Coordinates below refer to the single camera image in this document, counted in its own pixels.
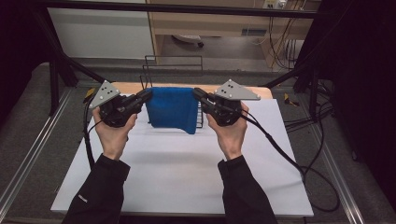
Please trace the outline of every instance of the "floor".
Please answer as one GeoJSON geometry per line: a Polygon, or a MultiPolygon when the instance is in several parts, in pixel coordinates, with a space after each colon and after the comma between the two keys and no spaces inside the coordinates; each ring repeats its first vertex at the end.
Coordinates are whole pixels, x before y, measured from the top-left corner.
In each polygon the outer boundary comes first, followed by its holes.
{"type": "MultiPolygon", "coordinates": [[[[254,45],[254,38],[203,37],[203,48],[196,45],[182,43],[171,36],[166,37],[163,54],[168,55],[203,55],[205,74],[202,77],[164,77],[157,81],[184,81],[221,84],[232,78],[243,85],[260,85],[272,80],[285,72],[285,69],[270,69],[266,66],[260,47],[254,45]]],[[[141,74],[141,62],[123,60],[82,60],[98,74],[124,81],[137,81],[141,74]]],[[[90,79],[78,74],[84,83],[90,79]]],[[[8,183],[18,172],[26,155],[29,155],[31,145],[40,135],[50,111],[50,92],[48,88],[48,67],[38,67],[34,78],[26,88],[18,104],[11,112],[8,122],[0,129],[0,191],[7,192],[8,183]]],[[[294,79],[282,83],[272,89],[278,100],[279,109],[284,120],[295,120],[306,117],[304,102],[307,94],[295,94],[292,90],[294,79]],[[285,93],[294,103],[285,104],[285,93]]],[[[34,162],[29,168],[30,174],[23,179],[18,193],[12,198],[12,204],[6,207],[6,221],[3,223],[60,223],[63,215],[50,211],[51,203],[56,196],[57,188],[62,184],[68,166],[82,138],[82,99],[89,84],[79,85],[77,88],[66,88],[70,100],[65,104],[63,115],[56,121],[51,135],[43,143],[38,155],[33,155],[34,162]]],[[[319,102],[326,102],[326,97],[319,97],[319,102]]],[[[325,147],[334,156],[341,175],[346,182],[352,196],[353,203],[359,208],[362,220],[353,220],[348,215],[348,204],[345,201],[332,213],[314,209],[315,216],[307,219],[308,223],[396,223],[395,212],[389,207],[386,198],[371,177],[364,163],[351,159],[347,140],[343,136],[336,117],[323,120],[325,147]]],[[[318,150],[318,125],[307,126],[298,131],[289,132],[289,138],[297,162],[308,164],[318,150]]],[[[315,163],[314,167],[328,178],[332,179],[332,171],[325,158],[315,163]]],[[[307,181],[308,194],[314,203],[331,207],[335,204],[334,194],[329,186],[317,176],[311,175],[307,181]]],[[[3,212],[2,197],[0,200],[3,212]]],[[[281,218],[281,223],[303,223],[302,219],[281,218]]]]}

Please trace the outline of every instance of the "silver metal plate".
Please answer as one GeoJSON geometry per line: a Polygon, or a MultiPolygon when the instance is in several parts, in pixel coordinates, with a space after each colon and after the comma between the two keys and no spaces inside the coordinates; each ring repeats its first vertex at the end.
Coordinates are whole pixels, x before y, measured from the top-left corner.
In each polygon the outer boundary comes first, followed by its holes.
{"type": "Polygon", "coordinates": [[[90,108],[95,108],[102,105],[114,97],[120,95],[120,91],[117,90],[111,83],[105,80],[105,82],[100,87],[99,91],[96,93],[95,97],[90,104],[90,108]]]}
{"type": "Polygon", "coordinates": [[[246,89],[231,79],[215,90],[215,95],[228,100],[257,100],[261,99],[260,95],[246,89]]]}

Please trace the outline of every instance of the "blue towel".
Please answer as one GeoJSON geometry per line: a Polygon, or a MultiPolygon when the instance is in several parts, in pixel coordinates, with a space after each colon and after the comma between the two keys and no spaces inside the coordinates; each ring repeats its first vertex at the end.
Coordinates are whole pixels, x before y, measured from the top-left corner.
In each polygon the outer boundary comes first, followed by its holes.
{"type": "Polygon", "coordinates": [[[154,128],[179,128],[194,134],[197,125],[198,101],[192,88],[153,87],[146,102],[148,118],[154,128]]]}

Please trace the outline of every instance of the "person's left hand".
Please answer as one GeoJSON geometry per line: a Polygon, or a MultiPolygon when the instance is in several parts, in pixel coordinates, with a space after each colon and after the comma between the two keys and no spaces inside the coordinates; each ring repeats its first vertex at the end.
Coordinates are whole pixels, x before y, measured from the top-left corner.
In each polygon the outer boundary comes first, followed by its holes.
{"type": "MultiPolygon", "coordinates": [[[[99,115],[100,109],[96,107],[93,111],[93,119],[98,123],[101,118],[99,115]]],[[[103,155],[111,160],[118,161],[125,148],[126,141],[128,140],[128,132],[134,127],[137,114],[132,114],[125,126],[120,128],[112,128],[104,122],[100,122],[95,126],[95,130],[99,135],[100,142],[103,147],[103,155]]]]}

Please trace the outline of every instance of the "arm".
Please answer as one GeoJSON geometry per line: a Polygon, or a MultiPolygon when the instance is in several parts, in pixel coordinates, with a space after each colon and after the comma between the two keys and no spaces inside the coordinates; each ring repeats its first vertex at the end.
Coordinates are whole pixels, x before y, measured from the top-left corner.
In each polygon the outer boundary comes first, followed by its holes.
{"type": "MultiPolygon", "coordinates": [[[[243,103],[242,108],[248,111],[243,103]]],[[[220,149],[227,159],[219,163],[227,223],[277,223],[265,192],[254,179],[242,155],[247,122],[239,119],[231,126],[220,127],[210,115],[207,115],[207,119],[209,126],[216,132],[220,149]]]]}
{"type": "MultiPolygon", "coordinates": [[[[98,123],[99,108],[92,114],[98,123]]],[[[121,128],[111,128],[103,122],[95,126],[103,154],[71,202],[63,223],[118,223],[123,203],[122,187],[130,169],[120,161],[120,156],[136,119],[137,115],[132,115],[121,128]]]]}

